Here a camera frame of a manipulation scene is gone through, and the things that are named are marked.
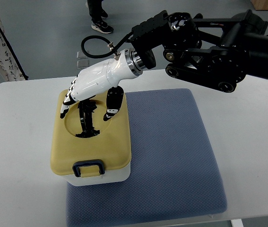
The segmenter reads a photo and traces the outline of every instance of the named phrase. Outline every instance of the gray cushion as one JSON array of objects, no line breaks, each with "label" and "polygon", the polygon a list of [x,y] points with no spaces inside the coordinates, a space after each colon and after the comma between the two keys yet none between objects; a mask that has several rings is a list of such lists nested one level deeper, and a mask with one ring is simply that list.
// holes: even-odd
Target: gray cushion
[{"label": "gray cushion", "polygon": [[70,227],[111,227],[222,213],[222,179],[188,89],[126,93],[132,161],[120,183],[68,184]]}]

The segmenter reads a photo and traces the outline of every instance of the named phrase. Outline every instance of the black hose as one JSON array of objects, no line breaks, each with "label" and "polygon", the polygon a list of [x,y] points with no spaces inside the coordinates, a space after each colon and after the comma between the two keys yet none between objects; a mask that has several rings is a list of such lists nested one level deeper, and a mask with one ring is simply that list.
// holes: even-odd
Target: black hose
[{"label": "black hose", "polygon": [[132,35],[133,35],[133,32],[128,33],[127,35],[125,35],[123,37],[123,39],[120,40],[120,42],[110,52],[105,53],[105,54],[100,54],[100,55],[89,54],[85,49],[85,43],[90,39],[101,39],[101,40],[105,41],[107,44],[110,44],[111,42],[108,39],[106,39],[106,38],[104,38],[102,36],[90,35],[90,36],[88,36],[88,37],[86,37],[86,38],[84,38],[82,40],[82,42],[81,42],[81,50],[89,58],[106,58],[106,57],[112,55],[113,53],[115,53],[116,50],[118,50],[118,48],[120,48],[124,43],[128,43],[129,42],[128,38],[130,36],[132,36]]}]

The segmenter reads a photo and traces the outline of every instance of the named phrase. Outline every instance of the black pants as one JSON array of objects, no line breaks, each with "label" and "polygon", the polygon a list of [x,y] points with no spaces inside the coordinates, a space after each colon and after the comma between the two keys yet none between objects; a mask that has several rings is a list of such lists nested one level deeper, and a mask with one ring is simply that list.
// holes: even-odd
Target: black pants
[{"label": "black pants", "polygon": [[87,0],[88,9],[92,21],[97,22],[101,19],[101,12],[102,12],[102,0]]}]

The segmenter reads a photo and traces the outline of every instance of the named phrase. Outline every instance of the robotic arm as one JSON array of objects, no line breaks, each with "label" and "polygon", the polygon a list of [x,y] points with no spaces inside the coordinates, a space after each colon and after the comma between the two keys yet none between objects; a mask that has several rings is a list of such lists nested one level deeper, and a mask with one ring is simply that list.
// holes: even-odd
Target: robotic arm
[{"label": "robotic arm", "polygon": [[[114,54],[114,58],[78,74],[62,104],[61,118],[71,104],[109,90],[107,103],[112,105],[108,105],[104,120],[110,119],[121,106],[123,90],[118,83],[138,77],[144,68],[154,68],[152,49],[159,45],[164,47],[164,58],[170,62],[165,71],[176,79],[227,93],[233,92],[246,74],[268,79],[268,36],[264,36],[267,26],[268,22],[251,10],[222,19],[203,19],[201,14],[192,18],[189,13],[168,15],[164,10],[133,27],[115,47],[101,36],[89,36],[81,44],[87,57],[104,58]],[[199,31],[202,27],[218,27],[223,34],[218,37]],[[106,41],[111,51],[103,55],[87,53],[85,42],[93,38]],[[201,49],[202,41],[213,46]],[[118,52],[124,42],[131,43],[133,48]]]}]

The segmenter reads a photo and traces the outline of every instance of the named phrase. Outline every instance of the gray floor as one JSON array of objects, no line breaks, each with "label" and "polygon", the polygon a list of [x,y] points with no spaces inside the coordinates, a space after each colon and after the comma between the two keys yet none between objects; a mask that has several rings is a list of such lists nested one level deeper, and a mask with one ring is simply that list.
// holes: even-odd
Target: gray floor
[{"label": "gray floor", "polygon": [[[255,11],[249,0],[105,0],[103,8],[109,13],[107,23],[115,29],[105,37],[115,44],[133,26],[164,9],[169,14],[189,12],[195,16],[202,13],[204,18],[229,18],[252,9],[268,21],[268,11]],[[5,34],[31,80],[76,76],[80,72],[76,56],[82,39],[99,35],[91,29],[84,0],[0,0],[0,18]],[[220,31],[214,30],[213,33],[218,35]],[[108,52],[101,41],[90,41],[86,46],[90,53]],[[162,51],[162,47],[154,49],[155,69],[164,69],[168,64]],[[90,59],[90,65],[102,60]],[[268,217],[245,219],[243,223],[245,227],[267,227]],[[189,226],[229,227],[231,224],[219,222]]]}]

